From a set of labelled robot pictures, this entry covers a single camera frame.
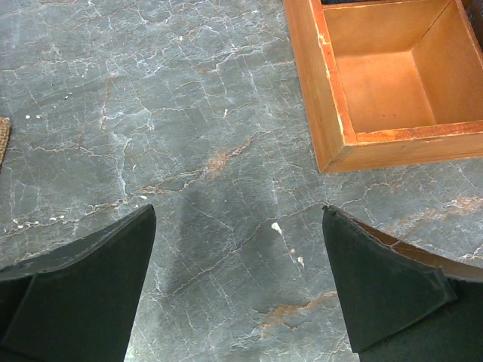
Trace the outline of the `burlap canvas tote bag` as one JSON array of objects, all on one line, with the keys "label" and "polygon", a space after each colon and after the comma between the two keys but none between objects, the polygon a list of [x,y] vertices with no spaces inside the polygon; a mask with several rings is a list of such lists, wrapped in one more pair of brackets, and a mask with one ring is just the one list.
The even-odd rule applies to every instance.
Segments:
[{"label": "burlap canvas tote bag", "polygon": [[11,137],[11,123],[9,118],[0,117],[0,167],[2,166],[8,143]]}]

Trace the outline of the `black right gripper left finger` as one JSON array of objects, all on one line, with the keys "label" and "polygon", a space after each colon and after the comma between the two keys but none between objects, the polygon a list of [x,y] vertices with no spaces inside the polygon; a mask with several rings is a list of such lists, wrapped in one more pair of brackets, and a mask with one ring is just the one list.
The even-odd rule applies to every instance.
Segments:
[{"label": "black right gripper left finger", "polygon": [[151,204],[1,269],[3,361],[123,361],[155,240]]}]

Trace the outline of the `orange wooden compartment tray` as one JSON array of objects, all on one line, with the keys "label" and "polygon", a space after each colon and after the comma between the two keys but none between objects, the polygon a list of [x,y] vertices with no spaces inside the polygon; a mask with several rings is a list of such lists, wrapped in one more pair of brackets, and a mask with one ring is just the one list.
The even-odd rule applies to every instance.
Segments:
[{"label": "orange wooden compartment tray", "polygon": [[286,1],[318,169],[482,155],[480,1]]}]

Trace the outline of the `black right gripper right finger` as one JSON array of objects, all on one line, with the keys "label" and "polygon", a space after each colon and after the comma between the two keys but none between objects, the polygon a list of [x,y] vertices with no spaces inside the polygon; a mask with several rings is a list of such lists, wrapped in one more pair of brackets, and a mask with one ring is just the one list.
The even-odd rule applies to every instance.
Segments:
[{"label": "black right gripper right finger", "polygon": [[480,361],[482,270],[324,209],[351,349],[362,361]]}]

